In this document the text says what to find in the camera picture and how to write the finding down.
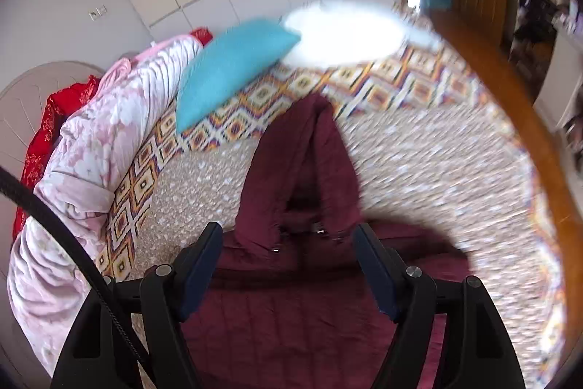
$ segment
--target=red blanket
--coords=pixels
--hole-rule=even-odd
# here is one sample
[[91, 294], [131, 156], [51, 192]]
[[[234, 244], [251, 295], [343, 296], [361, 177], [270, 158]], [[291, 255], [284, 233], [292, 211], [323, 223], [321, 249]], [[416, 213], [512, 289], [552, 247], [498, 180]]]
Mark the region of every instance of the red blanket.
[[[40, 129], [28, 145], [24, 159], [24, 169], [20, 182], [28, 189], [32, 190], [43, 177], [44, 169], [51, 158], [63, 122], [95, 96], [98, 86], [99, 78], [90, 75], [87, 83], [72, 84], [48, 97]], [[12, 226], [12, 240], [15, 240], [22, 231], [27, 218], [28, 215], [22, 208], [16, 209], [16, 218]]]
[[[332, 105], [310, 95], [261, 138], [235, 230], [224, 235], [199, 311], [182, 325], [205, 388], [371, 387], [395, 325], [379, 312], [349, 239], [362, 220]], [[406, 263], [439, 279], [468, 275], [465, 255], [433, 231], [369, 223]], [[434, 321], [422, 388], [433, 384], [443, 316]]]

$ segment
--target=bed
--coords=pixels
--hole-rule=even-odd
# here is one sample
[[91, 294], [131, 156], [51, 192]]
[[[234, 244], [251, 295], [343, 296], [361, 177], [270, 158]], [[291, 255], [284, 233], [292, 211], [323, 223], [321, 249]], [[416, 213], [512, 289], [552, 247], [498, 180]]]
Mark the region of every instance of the bed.
[[[423, 17], [407, 11], [403, 17], [416, 27], [431, 29], [430, 22]], [[176, 102], [173, 102], [145, 140], [116, 191], [103, 230], [106, 247], [95, 260], [101, 272], [117, 281], [129, 277], [140, 232], [145, 225], [152, 226], [148, 220], [156, 180], [173, 158], [259, 137], [270, 121], [293, 101], [314, 91], [331, 100], [339, 120], [378, 111], [391, 115], [402, 110], [458, 106], [487, 112], [509, 153], [523, 165], [525, 185], [520, 196], [528, 214], [528, 232], [536, 241], [539, 271], [531, 276], [529, 290], [513, 292], [510, 300], [514, 304], [509, 303], [499, 281], [486, 279], [485, 282], [513, 338], [527, 387], [544, 387], [557, 369], [563, 345], [564, 287], [555, 229], [537, 172], [520, 138], [477, 75], [448, 45], [432, 54], [407, 44], [390, 58], [354, 67], [290, 70], [277, 65], [182, 134], [176, 131]], [[401, 215], [410, 211], [398, 203], [392, 205]], [[512, 229], [511, 220], [504, 224]], [[498, 244], [505, 242], [518, 245], [511, 236], [498, 238]], [[456, 242], [456, 245], [470, 253], [476, 251], [471, 242]], [[474, 271], [478, 275], [484, 262], [480, 261], [479, 252], [474, 254]], [[525, 296], [531, 292], [536, 294], [537, 311], [544, 315], [544, 322], [536, 330], [526, 331], [528, 335], [522, 335], [521, 325], [532, 317], [521, 311], [529, 303], [520, 305], [517, 301], [528, 301]], [[534, 356], [527, 350], [533, 341], [537, 346]]]

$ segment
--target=patterned bedspread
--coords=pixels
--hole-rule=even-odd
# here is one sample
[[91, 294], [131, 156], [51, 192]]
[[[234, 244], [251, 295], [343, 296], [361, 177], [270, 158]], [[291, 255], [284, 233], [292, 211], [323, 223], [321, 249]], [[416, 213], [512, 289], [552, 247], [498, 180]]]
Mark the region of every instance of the patterned bedspread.
[[[423, 18], [417, 22], [430, 27]], [[330, 99], [337, 118], [379, 110], [390, 114], [399, 108], [458, 104], [490, 108], [492, 121], [497, 123], [512, 152], [524, 157], [525, 173], [530, 176], [524, 200], [531, 211], [532, 228], [540, 241], [540, 266], [544, 276], [540, 292], [546, 302], [546, 325], [540, 329], [540, 344], [546, 358], [540, 362], [536, 386], [544, 387], [558, 364], [565, 315], [560, 254], [546, 195], [511, 123], [477, 75], [447, 44], [438, 53], [406, 44], [382, 61], [326, 71], [288, 70], [277, 65], [183, 134], [176, 131], [174, 101], [142, 145], [117, 189], [104, 226], [107, 245], [96, 260], [101, 272], [117, 281], [128, 277], [156, 179], [173, 157], [186, 151], [209, 150], [227, 142], [259, 136], [293, 101], [313, 91], [320, 91]]]

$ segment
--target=red cloth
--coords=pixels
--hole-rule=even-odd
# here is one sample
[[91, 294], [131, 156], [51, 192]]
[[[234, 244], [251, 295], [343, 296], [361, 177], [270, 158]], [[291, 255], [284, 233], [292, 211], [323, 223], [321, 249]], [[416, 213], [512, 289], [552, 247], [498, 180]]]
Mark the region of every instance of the red cloth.
[[194, 29], [190, 32], [196, 40], [202, 43], [202, 46], [205, 46], [213, 39], [213, 34], [206, 28], [206, 27], [199, 27], [198, 29]]
[[[54, 142], [59, 137], [59, 130], [63, 122], [95, 96], [98, 86], [99, 78], [89, 75], [87, 83], [72, 84], [48, 97], [40, 129], [28, 145], [24, 159], [24, 169], [20, 182], [28, 189], [34, 189], [34, 185], [43, 177], [44, 169], [51, 158]], [[26, 212], [18, 207], [12, 226], [12, 240], [15, 240], [22, 231], [27, 218]]]
[[[209, 290], [182, 324], [206, 389], [371, 387], [395, 325], [379, 312], [349, 239], [363, 219], [358, 198], [326, 99], [310, 95], [267, 128]], [[435, 278], [468, 275], [465, 255], [438, 234], [369, 224], [409, 265]], [[433, 384], [444, 328], [438, 316], [420, 387]]]

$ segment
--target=quilted fabric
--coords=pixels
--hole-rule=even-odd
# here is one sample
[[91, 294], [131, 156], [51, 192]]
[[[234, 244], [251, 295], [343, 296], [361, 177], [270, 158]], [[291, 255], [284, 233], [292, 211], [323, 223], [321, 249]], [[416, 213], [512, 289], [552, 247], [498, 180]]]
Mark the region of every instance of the quilted fabric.
[[[205, 388], [370, 387], [395, 325], [379, 313], [353, 251], [358, 198], [327, 100], [309, 95], [267, 128], [211, 286], [182, 325]], [[434, 232], [371, 226], [433, 277], [469, 273], [465, 255]], [[420, 388], [433, 385], [444, 328], [436, 319]]]
[[[522, 200], [531, 181], [525, 156], [506, 146], [492, 112], [468, 106], [402, 109], [336, 124], [359, 179], [365, 218], [406, 217], [464, 251], [470, 272], [482, 279], [500, 312], [526, 387], [535, 388], [541, 362], [549, 363], [540, 335], [548, 318], [540, 272], [546, 246]], [[172, 262], [209, 221], [234, 228], [258, 142], [183, 154], [162, 170], [136, 243], [134, 277]]]

